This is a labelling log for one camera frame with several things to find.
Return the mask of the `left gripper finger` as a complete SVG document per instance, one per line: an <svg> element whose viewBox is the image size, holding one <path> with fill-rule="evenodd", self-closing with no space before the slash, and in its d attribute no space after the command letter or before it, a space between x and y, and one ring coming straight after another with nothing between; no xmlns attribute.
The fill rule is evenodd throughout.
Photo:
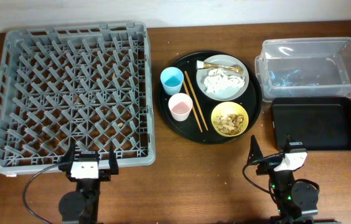
<svg viewBox="0 0 351 224"><path fill-rule="evenodd" d="M110 172L111 175L118 175L119 174L119 167L118 162L114 150L114 145L110 142L110 158L109 158L109 165L110 165Z"/></svg>
<svg viewBox="0 0 351 224"><path fill-rule="evenodd" d="M62 156L60 163L63 165L71 164L74 161L74 155L75 155L75 143L71 142L68 151Z"/></svg>

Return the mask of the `food scraps pile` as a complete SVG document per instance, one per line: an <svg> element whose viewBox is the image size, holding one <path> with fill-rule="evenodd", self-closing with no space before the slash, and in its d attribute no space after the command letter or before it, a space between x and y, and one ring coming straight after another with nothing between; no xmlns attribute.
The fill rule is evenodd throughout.
<svg viewBox="0 0 351 224"><path fill-rule="evenodd" d="M239 114L216 115L213 126L222 134L235 135L243 128L244 116Z"/></svg>

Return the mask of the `yellow bowl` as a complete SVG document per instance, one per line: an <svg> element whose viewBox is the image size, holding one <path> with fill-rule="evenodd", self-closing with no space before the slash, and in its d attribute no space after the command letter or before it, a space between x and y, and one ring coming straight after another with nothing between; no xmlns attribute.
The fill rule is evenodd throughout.
<svg viewBox="0 0 351 224"><path fill-rule="evenodd" d="M241 132L238 134L235 134L235 135L226 135L226 134L220 133L213 126L213 121L214 121L216 115L218 115L218 114L221 114L221 115L239 114L239 115L244 116L243 128L242 128ZM243 132L245 132L247 130L247 127L249 125L249 117L248 117L248 114L247 114L246 110L244 109L244 107L242 107L242 105L235 103L235 102L226 101L226 102L220 103L216 107L214 107L212 114L211 114L211 122L212 122L212 126L214 127L214 129L216 130L216 132L219 135L230 138L230 137L235 137L235 136L241 135Z"/></svg>

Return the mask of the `grey round plate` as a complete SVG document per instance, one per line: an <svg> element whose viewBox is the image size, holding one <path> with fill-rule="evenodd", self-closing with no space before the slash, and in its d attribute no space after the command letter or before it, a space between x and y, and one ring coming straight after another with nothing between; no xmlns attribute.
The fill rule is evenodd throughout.
<svg viewBox="0 0 351 224"><path fill-rule="evenodd" d="M208 71L212 68L197 70L196 80L198 87L207 97L217 101L230 101L238 98L245 92L249 83L249 74L246 66L240 60L229 55L214 55L206 58L204 62L225 66L240 65L244 69L242 75L229 70L226 71L229 75L240 75L245 80L245 85L241 88L227 88L216 93L207 93L204 85L204 79L208 75Z"/></svg>

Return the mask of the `white tissue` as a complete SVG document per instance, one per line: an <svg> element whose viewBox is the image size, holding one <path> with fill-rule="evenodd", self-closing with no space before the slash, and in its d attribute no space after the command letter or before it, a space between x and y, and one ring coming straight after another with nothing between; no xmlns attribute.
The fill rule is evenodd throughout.
<svg viewBox="0 0 351 224"><path fill-rule="evenodd" d="M208 71L204 85L207 93L216 93L227 88L241 88L245 85L245 80L240 75L229 75L222 68L213 68Z"/></svg>

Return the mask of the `pink plastic cup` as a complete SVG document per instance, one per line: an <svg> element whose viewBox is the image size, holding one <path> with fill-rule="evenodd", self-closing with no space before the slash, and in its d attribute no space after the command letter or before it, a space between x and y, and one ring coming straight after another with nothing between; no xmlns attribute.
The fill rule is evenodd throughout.
<svg viewBox="0 0 351 224"><path fill-rule="evenodd" d="M176 121L185 121L192 110L192 99L185 93L176 93L168 102L172 117Z"/></svg>

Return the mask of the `wooden chopstick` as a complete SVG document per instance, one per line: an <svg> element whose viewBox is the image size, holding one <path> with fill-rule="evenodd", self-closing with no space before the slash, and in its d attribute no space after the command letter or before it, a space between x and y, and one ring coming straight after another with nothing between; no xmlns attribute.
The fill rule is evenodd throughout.
<svg viewBox="0 0 351 224"><path fill-rule="evenodd" d="M202 119L202 122L203 122L203 124L204 124L204 126L205 126L205 129L208 131L208 126L207 126L206 120L205 120L205 118L204 118L204 114L202 113L202 110L201 110L201 107L200 107L200 103L199 103L199 101L198 101L198 99L197 99L197 96L196 96L196 94L195 94L194 88L193 88L193 86L192 86L192 82L190 81L190 78L189 78L189 75L188 75L187 71L184 71L184 74L185 74L185 76L186 76L186 79L187 79L187 82L188 82L188 84L189 84L190 90L191 90L192 95L193 95L193 97L194 97L194 100L195 100L195 103L196 103L196 105L197 105L197 108L198 108L200 117L201 117L201 119Z"/></svg>
<svg viewBox="0 0 351 224"><path fill-rule="evenodd" d="M185 89L185 93L190 97L190 93L189 93L189 91L188 91L187 85L185 84L185 80L183 80L183 86L184 86L184 89ZM198 125L198 127L199 127L199 129L200 129L200 132L202 133L203 130L202 130L200 121L199 121L199 119L198 119L196 110L195 110L195 108L194 108L194 104L193 104L192 98L190 97L190 99L191 99L191 102L192 102L192 111L193 111L193 114L194 114L196 123L197 123L197 125Z"/></svg>

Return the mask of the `blue plastic cup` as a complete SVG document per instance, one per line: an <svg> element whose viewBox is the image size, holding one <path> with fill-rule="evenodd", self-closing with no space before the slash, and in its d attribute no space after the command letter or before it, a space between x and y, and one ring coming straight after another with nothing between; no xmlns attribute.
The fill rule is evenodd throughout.
<svg viewBox="0 0 351 224"><path fill-rule="evenodd" d="M161 84L168 95L175 95L180 92L184 75L179 68L167 67L161 72Z"/></svg>

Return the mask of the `gold snack wrapper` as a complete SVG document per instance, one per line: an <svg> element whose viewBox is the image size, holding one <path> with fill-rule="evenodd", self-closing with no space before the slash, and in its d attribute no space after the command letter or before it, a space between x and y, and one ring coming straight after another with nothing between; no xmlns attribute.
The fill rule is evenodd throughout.
<svg viewBox="0 0 351 224"><path fill-rule="evenodd" d="M229 70L229 71L238 73L240 75L242 75L244 72L244 69L240 65L233 65L233 66L217 65L217 64L213 64L213 63L204 62L201 60L198 60L196 62L196 68L197 68L197 70L208 69L208 68L222 68L225 70Z"/></svg>

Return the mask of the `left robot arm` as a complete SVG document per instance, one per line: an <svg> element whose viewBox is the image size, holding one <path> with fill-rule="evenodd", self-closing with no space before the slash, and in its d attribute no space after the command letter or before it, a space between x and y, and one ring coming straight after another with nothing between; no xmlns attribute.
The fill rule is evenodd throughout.
<svg viewBox="0 0 351 224"><path fill-rule="evenodd" d="M119 174L113 143L110 143L108 169L99 169L99 153L81 152L75 156L76 144L60 160L59 169L69 181L76 183L76 190L66 193L58 204L63 223L97 223L100 185L109 182L112 175Z"/></svg>

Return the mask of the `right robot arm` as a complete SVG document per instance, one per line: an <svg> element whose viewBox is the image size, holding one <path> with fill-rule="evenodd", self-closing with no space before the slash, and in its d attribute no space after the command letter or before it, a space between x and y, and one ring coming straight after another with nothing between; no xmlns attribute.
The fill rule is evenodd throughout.
<svg viewBox="0 0 351 224"><path fill-rule="evenodd" d="M293 172L300 169L307 158L307 149L302 142L286 136L284 150L263 156L255 136L251 136L250 151L243 167L244 178L257 189L270 195L278 208L278 216L271 223L314 223L318 214L319 185L307 179L295 179ZM268 175L268 188L264 189L251 181L245 171L256 166L257 175Z"/></svg>

